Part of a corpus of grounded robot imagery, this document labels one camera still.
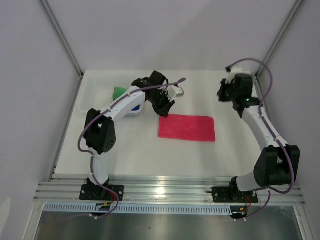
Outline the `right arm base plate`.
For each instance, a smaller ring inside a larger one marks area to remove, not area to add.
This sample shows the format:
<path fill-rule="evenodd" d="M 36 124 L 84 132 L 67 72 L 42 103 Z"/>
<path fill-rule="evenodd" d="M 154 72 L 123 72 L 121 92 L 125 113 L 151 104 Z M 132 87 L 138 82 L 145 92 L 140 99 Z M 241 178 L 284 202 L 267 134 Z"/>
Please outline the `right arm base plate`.
<path fill-rule="evenodd" d="M 253 191 L 239 191 L 229 187 L 215 186 L 207 193 L 212 195 L 214 203 L 245 204 L 246 200 L 252 204 L 258 203 L 258 197 Z"/>

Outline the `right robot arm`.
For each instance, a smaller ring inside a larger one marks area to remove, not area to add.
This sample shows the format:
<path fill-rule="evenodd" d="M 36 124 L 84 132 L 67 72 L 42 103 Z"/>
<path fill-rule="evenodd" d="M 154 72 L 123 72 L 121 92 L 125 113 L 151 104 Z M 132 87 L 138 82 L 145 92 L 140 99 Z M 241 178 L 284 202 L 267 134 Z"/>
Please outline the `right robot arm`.
<path fill-rule="evenodd" d="M 253 77 L 248 72 L 230 73 L 221 81 L 217 96 L 219 102 L 232 103 L 261 150 L 252 172 L 231 180 L 229 198 L 239 202 L 247 192 L 266 188 L 288 194 L 297 178 L 301 151 L 281 137 L 266 115 L 262 102 L 253 96 Z"/>

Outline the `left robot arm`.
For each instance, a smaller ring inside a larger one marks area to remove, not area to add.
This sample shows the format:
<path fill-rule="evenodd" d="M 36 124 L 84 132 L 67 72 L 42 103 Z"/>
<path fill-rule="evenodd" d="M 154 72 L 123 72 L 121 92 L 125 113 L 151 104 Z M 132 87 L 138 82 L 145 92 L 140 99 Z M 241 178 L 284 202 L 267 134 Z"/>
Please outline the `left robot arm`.
<path fill-rule="evenodd" d="M 151 103 L 158 116 L 167 118 L 176 98 L 184 95 L 184 90 L 179 86 L 184 81 L 183 78 L 169 83 L 162 73 L 153 71 L 149 77 L 134 80 L 131 87 L 107 107 L 100 110 L 92 108 L 87 112 L 77 147 L 80 152 L 91 156 L 88 181 L 94 184 L 90 192 L 97 200 L 105 199 L 109 193 L 107 161 L 102 155 L 116 143 L 116 125 L 145 102 Z"/>

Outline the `pink towel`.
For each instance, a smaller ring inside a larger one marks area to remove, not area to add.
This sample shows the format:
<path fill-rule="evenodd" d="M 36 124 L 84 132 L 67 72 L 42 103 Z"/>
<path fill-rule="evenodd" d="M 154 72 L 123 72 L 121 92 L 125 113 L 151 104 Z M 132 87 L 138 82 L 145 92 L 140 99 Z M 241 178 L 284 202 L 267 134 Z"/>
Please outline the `pink towel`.
<path fill-rule="evenodd" d="M 215 122 L 209 116 L 169 114 L 168 117 L 159 118 L 157 136 L 164 139 L 214 143 Z"/>

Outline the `blue towel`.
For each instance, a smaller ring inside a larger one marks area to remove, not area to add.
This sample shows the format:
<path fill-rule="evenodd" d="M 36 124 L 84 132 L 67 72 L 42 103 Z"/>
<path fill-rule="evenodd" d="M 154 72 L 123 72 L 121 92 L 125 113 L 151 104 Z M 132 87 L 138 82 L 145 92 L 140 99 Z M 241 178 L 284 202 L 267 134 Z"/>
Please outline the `blue towel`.
<path fill-rule="evenodd" d="M 136 106 L 135 108 L 132 109 L 133 112 L 138 111 L 140 109 L 140 106 Z"/>

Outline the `green towel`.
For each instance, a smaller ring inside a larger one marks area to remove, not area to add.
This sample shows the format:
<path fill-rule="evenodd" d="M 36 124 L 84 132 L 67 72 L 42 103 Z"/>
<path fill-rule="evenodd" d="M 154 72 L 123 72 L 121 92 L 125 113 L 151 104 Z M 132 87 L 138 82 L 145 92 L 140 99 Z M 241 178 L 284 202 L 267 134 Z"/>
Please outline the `green towel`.
<path fill-rule="evenodd" d="M 113 89 L 112 100 L 115 101 L 127 92 L 127 88 L 116 86 Z"/>

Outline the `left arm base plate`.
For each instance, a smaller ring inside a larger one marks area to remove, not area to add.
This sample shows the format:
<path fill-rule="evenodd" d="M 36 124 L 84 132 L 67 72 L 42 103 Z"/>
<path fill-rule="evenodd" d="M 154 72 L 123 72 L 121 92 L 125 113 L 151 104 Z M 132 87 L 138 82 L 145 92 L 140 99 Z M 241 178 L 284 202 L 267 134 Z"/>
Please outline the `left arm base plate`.
<path fill-rule="evenodd" d="M 125 186 L 109 185 L 109 189 L 118 195 L 119 201 L 123 200 Z M 79 199 L 82 201 L 117 201 L 116 196 L 95 184 L 84 184 L 81 186 Z"/>

